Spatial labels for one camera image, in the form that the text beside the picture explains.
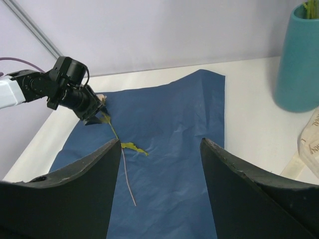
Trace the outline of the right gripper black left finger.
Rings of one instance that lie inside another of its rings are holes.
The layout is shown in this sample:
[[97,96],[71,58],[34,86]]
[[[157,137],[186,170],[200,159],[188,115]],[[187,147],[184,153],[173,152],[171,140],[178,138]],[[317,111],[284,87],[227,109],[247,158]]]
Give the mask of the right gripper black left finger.
[[106,238],[120,160],[121,144],[113,139],[29,182],[1,182],[1,238]]

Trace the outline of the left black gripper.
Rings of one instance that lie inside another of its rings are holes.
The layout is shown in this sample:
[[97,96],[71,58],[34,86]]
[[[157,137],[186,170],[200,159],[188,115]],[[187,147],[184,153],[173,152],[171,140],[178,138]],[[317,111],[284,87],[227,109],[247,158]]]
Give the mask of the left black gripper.
[[72,110],[85,124],[101,124],[97,115],[107,113],[105,103],[88,85],[82,84],[88,67],[70,57],[61,56],[48,72],[49,78],[57,84],[57,90],[47,98],[47,107],[56,110],[58,106]]

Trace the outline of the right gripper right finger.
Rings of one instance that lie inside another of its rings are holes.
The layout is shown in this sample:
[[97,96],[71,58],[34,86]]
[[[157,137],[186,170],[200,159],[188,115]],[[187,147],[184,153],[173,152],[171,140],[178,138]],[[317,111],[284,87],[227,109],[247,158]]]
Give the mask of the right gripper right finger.
[[200,153],[218,238],[318,238],[318,185],[268,172],[208,138]]

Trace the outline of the blue wrapping paper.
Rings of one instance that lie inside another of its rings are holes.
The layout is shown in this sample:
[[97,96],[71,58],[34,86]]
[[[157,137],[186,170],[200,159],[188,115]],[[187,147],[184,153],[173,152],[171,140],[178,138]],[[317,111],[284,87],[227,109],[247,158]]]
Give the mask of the blue wrapping paper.
[[198,70],[167,85],[107,94],[111,124],[78,123],[51,171],[118,137],[121,158],[107,237],[217,237],[200,142],[224,145],[225,77]]

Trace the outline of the cream printed ribbon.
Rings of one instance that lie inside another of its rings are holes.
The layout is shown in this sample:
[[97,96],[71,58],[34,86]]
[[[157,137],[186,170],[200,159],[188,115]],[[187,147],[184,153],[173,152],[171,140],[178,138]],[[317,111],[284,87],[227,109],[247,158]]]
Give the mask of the cream printed ribbon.
[[307,167],[319,178],[319,108],[316,108],[298,139],[298,150],[281,172],[281,176],[297,179]]

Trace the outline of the artificial flower bunch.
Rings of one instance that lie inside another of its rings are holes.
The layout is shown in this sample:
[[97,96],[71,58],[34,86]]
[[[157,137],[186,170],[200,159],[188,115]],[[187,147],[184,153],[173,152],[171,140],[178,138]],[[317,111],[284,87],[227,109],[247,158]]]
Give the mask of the artificial flower bunch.
[[305,19],[318,19],[319,18],[319,1],[307,0],[303,3],[305,9]]

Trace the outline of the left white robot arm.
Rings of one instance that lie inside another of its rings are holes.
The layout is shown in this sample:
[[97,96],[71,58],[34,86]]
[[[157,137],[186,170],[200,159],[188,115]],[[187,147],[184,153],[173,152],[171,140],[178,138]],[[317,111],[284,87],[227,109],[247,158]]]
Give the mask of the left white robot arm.
[[72,110],[85,124],[109,122],[106,96],[96,94],[84,77],[88,67],[70,57],[58,57],[52,69],[45,72],[34,66],[0,75],[0,107],[2,109],[47,98],[47,107],[59,106]]

